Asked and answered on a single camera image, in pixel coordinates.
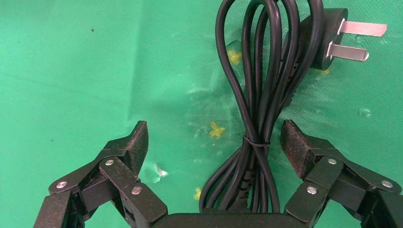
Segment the metal prong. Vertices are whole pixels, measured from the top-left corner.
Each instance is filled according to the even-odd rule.
[[[337,44],[330,44],[328,56],[351,59],[356,61],[364,62],[368,59],[369,53],[366,49],[342,46]]]
[[[385,34],[386,29],[387,25],[385,24],[362,23],[343,20],[339,32],[381,37]]]

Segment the screw head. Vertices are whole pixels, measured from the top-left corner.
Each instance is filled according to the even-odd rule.
[[[308,187],[307,192],[312,194],[312,195],[315,195],[317,193],[317,190],[314,187]]]
[[[329,159],[329,160],[327,160],[330,164],[332,164],[332,165],[336,165],[337,164],[337,162],[336,162],[336,160],[334,160],[334,159]]]
[[[107,160],[106,162],[105,162],[105,165],[112,165],[113,164],[113,160]]]
[[[133,195],[138,195],[140,192],[141,192],[141,187],[136,186],[132,189]]]
[[[387,188],[393,188],[393,184],[390,183],[390,182],[387,181],[387,180],[383,180],[381,183],[382,183],[383,186],[385,186],[385,187],[387,187]]]
[[[56,185],[56,188],[62,189],[62,188],[64,188],[65,185],[67,185],[67,182],[66,181],[61,181]]]

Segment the green cloth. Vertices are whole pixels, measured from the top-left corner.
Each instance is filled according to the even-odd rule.
[[[0,1],[2,227],[32,227],[49,184],[93,160],[108,140],[129,134],[139,120],[148,122],[150,132],[142,181],[170,213],[198,212],[198,192],[243,133],[215,49],[220,3]],[[247,3],[236,1],[226,26],[240,74]],[[303,19],[307,4],[298,4]],[[343,44],[367,48],[369,59],[337,59],[328,71],[311,70],[281,114],[269,162],[282,209],[301,183],[279,146],[279,127],[288,118],[350,160],[403,184],[403,4],[324,5],[349,8],[350,20],[386,23],[388,31],[382,38],[346,35]],[[160,177],[157,166],[168,175]],[[107,203],[86,227],[128,226]],[[330,202],[317,227],[359,222]]]

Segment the power cord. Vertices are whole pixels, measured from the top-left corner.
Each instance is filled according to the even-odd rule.
[[[311,68],[326,70],[334,57],[365,61],[365,49],[340,45],[343,33],[381,36],[386,25],[347,21],[347,9],[324,9],[322,0],[308,0],[310,16],[300,22],[295,0],[281,0],[288,18],[288,34],[282,45],[280,10],[275,0],[251,0],[242,28],[242,59],[246,97],[228,58],[224,39],[225,19],[235,0],[224,0],[216,20],[216,45],[224,73],[234,92],[245,125],[242,146],[210,177],[201,192],[200,212],[236,210],[280,213],[273,174],[268,164],[270,138],[282,109]],[[254,59],[251,28],[259,5]],[[270,25],[270,55],[263,83],[263,39]]]

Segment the yellow stain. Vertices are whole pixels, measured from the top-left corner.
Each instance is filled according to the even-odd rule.
[[[199,187],[195,188],[194,190],[196,191],[196,193],[193,195],[193,199],[199,200],[199,199],[200,199],[200,195],[201,195],[201,193],[202,193],[202,190],[201,190]]]
[[[322,75],[322,76],[329,76],[329,74],[330,74],[330,70],[329,70],[329,69],[327,69],[327,70],[322,70],[322,71],[320,72],[320,75]]]
[[[320,72],[320,75],[322,75],[322,76],[329,76],[329,74],[330,74],[330,70],[329,69],[327,69],[327,70],[314,70],[314,72]]]
[[[222,132],[225,130],[225,128],[218,127],[218,125],[214,121],[212,121],[210,125],[212,129],[210,131],[210,137],[211,138],[217,137],[217,139],[221,138]]]
[[[233,64],[239,64],[240,59],[242,58],[242,52],[236,52],[234,50],[228,51],[228,58]]]

